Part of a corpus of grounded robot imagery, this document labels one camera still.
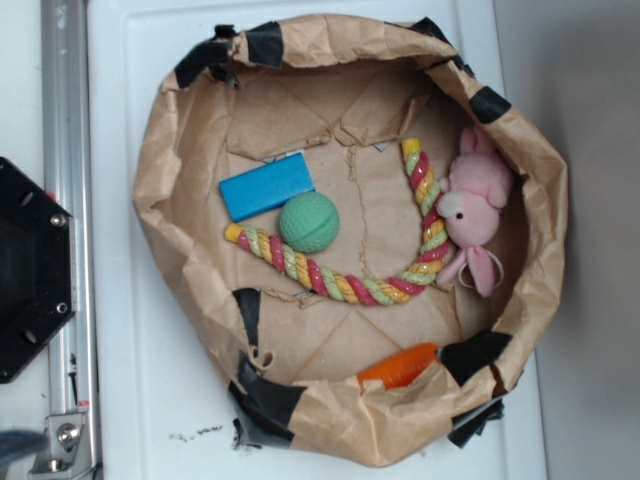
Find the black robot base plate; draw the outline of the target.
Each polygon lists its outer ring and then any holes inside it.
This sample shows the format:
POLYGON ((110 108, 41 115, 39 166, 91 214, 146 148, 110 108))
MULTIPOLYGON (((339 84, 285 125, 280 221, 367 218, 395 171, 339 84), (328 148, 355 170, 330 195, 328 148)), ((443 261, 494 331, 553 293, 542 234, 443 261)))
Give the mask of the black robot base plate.
POLYGON ((75 313, 72 216, 1 159, 1 382, 13 382, 75 313))

